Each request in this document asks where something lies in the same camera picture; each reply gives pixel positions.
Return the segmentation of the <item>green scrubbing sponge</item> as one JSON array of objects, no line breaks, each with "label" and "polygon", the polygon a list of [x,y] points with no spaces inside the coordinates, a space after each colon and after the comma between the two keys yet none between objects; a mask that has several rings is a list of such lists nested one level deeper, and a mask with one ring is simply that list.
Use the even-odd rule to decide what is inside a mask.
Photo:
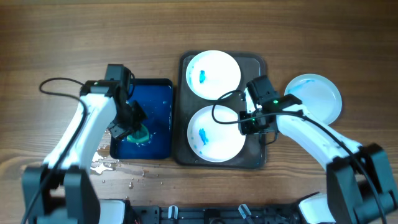
[{"label": "green scrubbing sponge", "polygon": [[147,142],[150,139],[150,133],[146,126],[142,124],[138,130],[132,132],[126,137],[126,139],[127,142],[140,144]]}]

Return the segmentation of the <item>pinkish white plate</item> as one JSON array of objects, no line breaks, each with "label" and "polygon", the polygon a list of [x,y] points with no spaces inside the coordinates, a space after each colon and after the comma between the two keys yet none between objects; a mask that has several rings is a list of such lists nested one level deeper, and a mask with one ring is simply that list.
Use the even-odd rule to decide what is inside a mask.
[{"label": "pinkish white plate", "polygon": [[208,162],[225,162],[237,156],[246,141],[237,124],[218,124],[216,117],[234,121],[238,114],[225,106],[206,106],[197,111],[187,128],[187,140],[192,151]]}]

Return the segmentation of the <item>grey white plate bottom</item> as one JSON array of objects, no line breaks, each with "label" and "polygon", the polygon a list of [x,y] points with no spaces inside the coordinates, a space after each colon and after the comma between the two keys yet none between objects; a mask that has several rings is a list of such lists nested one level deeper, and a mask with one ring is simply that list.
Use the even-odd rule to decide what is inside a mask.
[{"label": "grey white plate bottom", "polygon": [[336,85],[329,79],[306,73],[295,77],[286,86],[284,95],[293,94],[320,121],[331,124],[341,114],[343,100]]}]

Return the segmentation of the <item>white plate top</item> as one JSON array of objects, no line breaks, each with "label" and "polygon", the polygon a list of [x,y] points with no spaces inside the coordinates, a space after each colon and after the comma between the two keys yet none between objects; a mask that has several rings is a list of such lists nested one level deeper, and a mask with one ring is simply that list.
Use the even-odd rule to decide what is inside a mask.
[{"label": "white plate top", "polygon": [[223,94],[238,88],[241,70],[230,54],[207,50],[191,59],[185,76],[189,88],[196,96],[205,100],[217,100]]}]

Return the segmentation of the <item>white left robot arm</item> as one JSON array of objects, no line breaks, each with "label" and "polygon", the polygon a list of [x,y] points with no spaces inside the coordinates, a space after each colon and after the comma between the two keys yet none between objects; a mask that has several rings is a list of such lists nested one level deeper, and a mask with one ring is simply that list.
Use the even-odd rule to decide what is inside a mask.
[{"label": "white left robot arm", "polygon": [[129,221],[129,202],[97,197],[90,166],[105,130],[122,139],[142,129],[144,111],[136,101],[128,101],[133,91],[129,80],[82,84],[78,108],[61,140],[41,166],[28,167],[22,175],[22,223]]}]

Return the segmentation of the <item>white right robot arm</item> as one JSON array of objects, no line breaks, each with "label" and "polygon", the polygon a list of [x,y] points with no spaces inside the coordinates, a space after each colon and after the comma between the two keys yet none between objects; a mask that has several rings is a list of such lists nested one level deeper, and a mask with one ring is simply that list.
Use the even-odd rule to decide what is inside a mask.
[{"label": "white right robot arm", "polygon": [[316,118],[304,102],[280,96],[266,76],[247,82],[246,110],[239,114],[242,134],[271,131],[293,139],[326,172],[326,193],[302,200],[307,223],[370,223],[397,210],[397,185],[385,150],[363,146]]}]

